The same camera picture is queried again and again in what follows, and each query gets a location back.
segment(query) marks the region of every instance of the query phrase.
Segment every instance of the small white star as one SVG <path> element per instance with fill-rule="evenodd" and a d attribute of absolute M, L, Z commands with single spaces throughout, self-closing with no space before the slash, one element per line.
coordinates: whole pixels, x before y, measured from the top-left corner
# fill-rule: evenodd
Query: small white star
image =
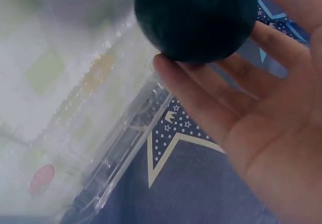
<path fill-rule="evenodd" d="M 169 132 L 170 129 L 171 128 L 170 128 L 169 124 L 168 125 L 165 125 L 165 131 Z"/>
<path fill-rule="evenodd" d="M 188 121 L 188 122 L 185 122 L 185 127 L 189 128 L 190 126 L 191 126 L 191 123 L 190 123 L 190 121 Z"/>
<path fill-rule="evenodd" d="M 174 107 L 173 107 L 173 110 L 174 110 L 175 112 L 178 112 L 179 108 L 180 108 L 180 107 L 179 107 L 178 105 L 176 105 L 176 106 L 174 106 Z"/>

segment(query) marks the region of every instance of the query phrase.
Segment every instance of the blue cloth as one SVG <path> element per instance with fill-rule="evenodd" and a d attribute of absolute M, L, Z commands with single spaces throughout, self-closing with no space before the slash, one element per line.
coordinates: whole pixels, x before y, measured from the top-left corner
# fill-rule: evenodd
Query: blue cloth
<path fill-rule="evenodd" d="M 271 0 L 259 0 L 258 20 L 299 42 L 309 42 L 309 35 Z M 287 75 L 286 69 L 251 41 L 238 52 L 257 67 L 281 78 Z M 173 99 L 94 219 L 93 224 L 97 223 L 279 222 L 238 178 L 216 143 Z"/>

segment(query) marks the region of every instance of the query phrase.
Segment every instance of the ball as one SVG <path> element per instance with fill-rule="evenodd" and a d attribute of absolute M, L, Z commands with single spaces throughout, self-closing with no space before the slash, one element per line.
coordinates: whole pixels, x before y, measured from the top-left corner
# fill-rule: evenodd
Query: ball
<path fill-rule="evenodd" d="M 175 61 L 204 64 L 227 58 L 246 41 L 257 0 L 135 0 L 148 40 Z"/>

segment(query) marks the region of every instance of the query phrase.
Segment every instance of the plastic box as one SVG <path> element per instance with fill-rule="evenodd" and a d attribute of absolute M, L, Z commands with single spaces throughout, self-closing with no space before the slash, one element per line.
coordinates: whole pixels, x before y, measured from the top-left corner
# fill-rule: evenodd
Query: plastic box
<path fill-rule="evenodd" d="M 88 223 L 171 96 L 133 0 L 0 0 L 0 223 Z"/>

